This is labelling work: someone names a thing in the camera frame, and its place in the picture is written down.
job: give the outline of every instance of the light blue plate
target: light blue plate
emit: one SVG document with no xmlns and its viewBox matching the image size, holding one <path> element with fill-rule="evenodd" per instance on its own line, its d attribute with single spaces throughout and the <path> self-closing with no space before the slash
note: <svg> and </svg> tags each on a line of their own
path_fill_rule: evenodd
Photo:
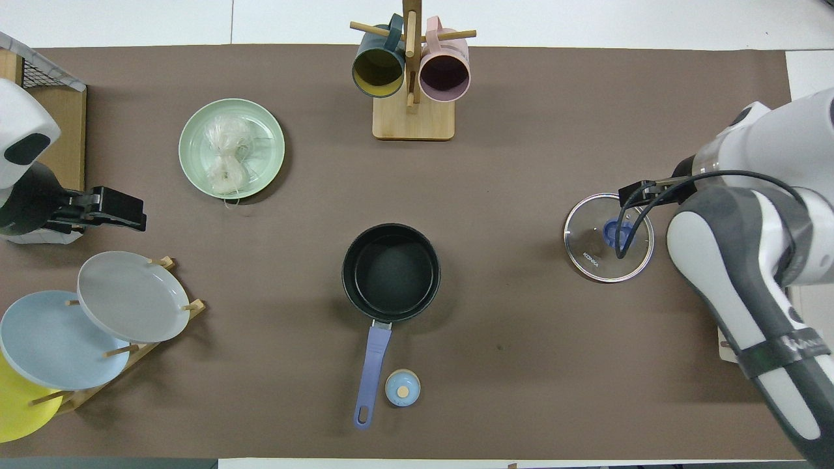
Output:
<svg viewBox="0 0 834 469">
<path fill-rule="evenodd" d="M 69 291 L 48 290 L 15 301 L 0 320 L 0 350 L 21 376 L 48 388 L 101 386 L 122 372 L 129 353 L 103 358 L 128 342 L 100 330 Z"/>
<path fill-rule="evenodd" d="M 240 191 L 230 194 L 214 192 L 206 172 L 217 159 L 217 152 L 206 138 L 206 124 L 220 114 L 233 114 L 246 119 L 253 133 L 252 152 L 240 163 L 248 179 Z M 219 199 L 242 199 L 259 192 L 278 175 L 284 163 L 284 133 L 275 117 L 257 103 L 227 98 L 206 104 L 185 123 L 179 136 L 179 164 L 185 177 L 205 194 Z"/>
</svg>

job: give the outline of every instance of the small blue container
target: small blue container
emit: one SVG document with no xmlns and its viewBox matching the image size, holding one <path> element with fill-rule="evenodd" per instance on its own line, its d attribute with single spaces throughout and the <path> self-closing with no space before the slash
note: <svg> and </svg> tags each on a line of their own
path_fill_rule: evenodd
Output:
<svg viewBox="0 0 834 469">
<path fill-rule="evenodd" d="M 396 370 L 385 380 L 385 395 L 397 407 L 410 406 L 420 397 L 420 379 L 411 370 Z"/>
</svg>

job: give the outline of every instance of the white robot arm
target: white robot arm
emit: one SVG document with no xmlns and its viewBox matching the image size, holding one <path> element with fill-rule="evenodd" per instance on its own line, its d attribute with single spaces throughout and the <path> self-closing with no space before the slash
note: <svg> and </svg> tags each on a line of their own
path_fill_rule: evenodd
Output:
<svg viewBox="0 0 834 469">
<path fill-rule="evenodd" d="M 60 135 L 38 101 L 0 78 L 0 235 L 14 240 L 36 229 L 70 234 L 101 224 L 145 231 L 142 200 L 103 186 L 64 189 L 36 161 Z"/>
<path fill-rule="evenodd" d="M 834 468 L 834 361 L 784 293 L 834 281 L 834 88 L 773 111 L 752 104 L 688 164 L 767 174 L 800 196 L 759 179 L 702 179 L 667 245 L 782 429 L 808 461 Z"/>
<path fill-rule="evenodd" d="M 0 79 L 0 103 L 0 190 L 9 190 L 61 129 L 35 98 L 6 79 Z"/>
</svg>

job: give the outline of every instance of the yellow plate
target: yellow plate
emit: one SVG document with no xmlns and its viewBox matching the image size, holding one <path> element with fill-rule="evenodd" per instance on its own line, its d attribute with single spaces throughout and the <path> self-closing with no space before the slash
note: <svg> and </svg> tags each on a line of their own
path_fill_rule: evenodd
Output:
<svg viewBox="0 0 834 469">
<path fill-rule="evenodd" d="M 0 443 L 23 438 L 46 425 L 63 399 L 52 399 L 31 407 L 29 402 L 55 391 L 27 381 L 0 354 Z"/>
</svg>

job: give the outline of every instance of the mug rack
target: mug rack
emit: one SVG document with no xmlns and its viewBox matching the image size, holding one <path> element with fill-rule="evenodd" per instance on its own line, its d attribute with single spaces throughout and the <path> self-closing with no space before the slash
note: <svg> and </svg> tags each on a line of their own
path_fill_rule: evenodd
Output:
<svg viewBox="0 0 834 469">
<path fill-rule="evenodd" d="M 421 99 L 417 71 L 425 36 L 422 0 L 403 0 L 405 72 L 403 86 L 388 98 L 374 99 L 372 132 L 380 140 L 450 140 L 455 136 L 455 102 Z M 351 29 L 388 36 L 388 30 L 350 22 Z M 472 29 L 440 34 L 439 40 L 474 38 Z"/>
<path fill-rule="evenodd" d="M 156 264 L 161 265 L 166 270 L 171 270 L 176 263 L 171 259 L 169 256 L 165 256 L 162 259 L 151 259 L 148 260 L 149 264 Z M 75 301 L 68 301 L 68 304 L 77 304 L 78 302 Z M 194 300 L 190 304 L 183 306 L 183 310 L 189 311 L 188 315 L 188 322 L 190 322 L 194 317 L 198 314 L 202 313 L 205 310 L 206 306 L 202 300 Z M 157 345 L 161 342 L 153 342 L 149 344 L 130 344 L 126 347 L 122 347 L 120 349 L 111 350 L 105 352 L 103 354 L 104 357 L 114 356 L 120 353 L 129 353 L 130 356 L 128 358 L 127 364 L 122 369 L 122 372 L 119 373 L 119 376 L 123 375 L 125 371 L 130 369 L 136 362 L 144 358 L 151 350 L 153 350 Z M 39 397 L 33 401 L 30 401 L 28 404 L 30 406 L 36 406 L 38 404 L 42 404 L 46 401 L 50 401 L 52 399 L 58 399 L 59 397 L 63 398 L 61 402 L 61 406 L 58 408 L 58 412 L 56 415 L 65 414 L 67 412 L 74 411 L 78 409 L 84 402 L 87 402 L 91 397 L 93 397 L 97 392 L 101 391 L 105 386 L 112 383 L 115 378 L 101 386 L 96 386 L 90 389 L 82 389 L 80 391 L 57 391 L 52 394 Z"/>
</svg>

